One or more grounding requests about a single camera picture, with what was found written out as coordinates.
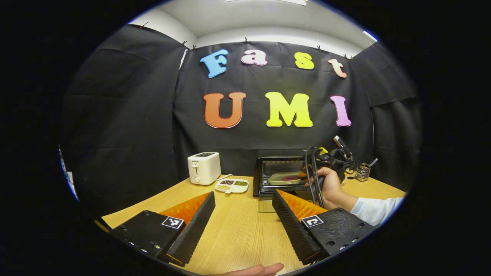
toaster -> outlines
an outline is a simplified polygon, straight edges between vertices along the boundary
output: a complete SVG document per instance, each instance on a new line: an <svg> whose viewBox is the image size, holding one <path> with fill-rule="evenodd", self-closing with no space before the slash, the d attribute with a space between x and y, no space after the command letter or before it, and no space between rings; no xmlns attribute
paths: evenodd
<svg viewBox="0 0 491 276"><path fill-rule="evenodd" d="M210 185L221 175L218 152L202 152L188 157L189 179L198 185Z"/></svg>

black curtain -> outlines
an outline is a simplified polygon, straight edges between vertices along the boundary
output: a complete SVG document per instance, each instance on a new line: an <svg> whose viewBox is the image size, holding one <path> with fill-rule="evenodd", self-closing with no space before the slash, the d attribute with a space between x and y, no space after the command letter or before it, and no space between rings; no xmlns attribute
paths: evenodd
<svg viewBox="0 0 491 276"><path fill-rule="evenodd" d="M86 60L64 97L61 150L81 202L103 216L178 182L172 101L185 47L126 25Z"/></svg>
<svg viewBox="0 0 491 276"><path fill-rule="evenodd" d="M200 60L218 50L229 53L226 71L208 77L208 68ZM266 53L265 66L241 62L246 50L257 49ZM295 64L295 53L308 53L312 57L312 70L300 69ZM339 77L328 60L335 58L343 64L347 77ZM174 99L176 158L180 179L189 177L186 158L204 151L220 153L223 174L249 175L260 156L303 155L310 146L336 148L333 138L338 135L353 151L358 162L373 156L373 120L365 92L357 86L357 72L351 61L324 50L275 42L237 42L211 45L189 51L179 72ZM242 119L236 126L217 129L205 122L203 96L221 93L219 114L228 118L232 111L231 92L243 92ZM296 93L309 96L308 110L312 127L296 127L294 123L281 127L268 127L270 101L268 92L279 92L288 103ZM331 96L346 98L345 106L352 125L336 125L337 113Z"/></svg>
<svg viewBox="0 0 491 276"><path fill-rule="evenodd" d="M353 60L374 122L374 164L370 176L409 191L419 168L422 108L417 90L399 61L380 42Z"/></svg>

metal mesh cup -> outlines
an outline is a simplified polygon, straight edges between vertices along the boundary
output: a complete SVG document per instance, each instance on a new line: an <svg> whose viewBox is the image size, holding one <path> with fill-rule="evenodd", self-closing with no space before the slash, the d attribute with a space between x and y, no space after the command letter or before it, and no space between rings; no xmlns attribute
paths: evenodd
<svg viewBox="0 0 491 276"><path fill-rule="evenodd" d="M358 181L366 181L368 180L368 176L370 175L370 167L367 163L361 163L356 167L355 179Z"/></svg>

wooden table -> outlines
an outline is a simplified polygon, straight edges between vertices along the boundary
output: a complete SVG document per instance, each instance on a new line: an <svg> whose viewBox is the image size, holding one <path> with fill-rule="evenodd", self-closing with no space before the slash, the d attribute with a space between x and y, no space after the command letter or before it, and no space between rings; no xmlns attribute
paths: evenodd
<svg viewBox="0 0 491 276"><path fill-rule="evenodd" d="M215 191L215 210L190 263L184 269L206 275L281 262L285 267L277 274L280 275L303 268L278 215L274 212L258 212L260 201L252 196L252 177L229 178L248 180L248 190L225 194L215 191L215 183L201 186L186 179L149 199L102 218L111 228L115 228L143 210L158 213L198 195ZM403 191L373 178L364 182L347 180L343 189L355 196L379 199L405 195Z"/></svg>

white ceiling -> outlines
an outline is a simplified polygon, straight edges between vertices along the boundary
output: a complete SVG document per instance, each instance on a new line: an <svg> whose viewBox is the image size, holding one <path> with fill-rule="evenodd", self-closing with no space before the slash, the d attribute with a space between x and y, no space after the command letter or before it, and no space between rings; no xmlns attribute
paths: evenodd
<svg viewBox="0 0 491 276"><path fill-rule="evenodd" d="M277 0L173 0L157 8L198 38L236 28L286 27L330 35L362 49L374 43L353 21L315 0L307 6Z"/></svg>

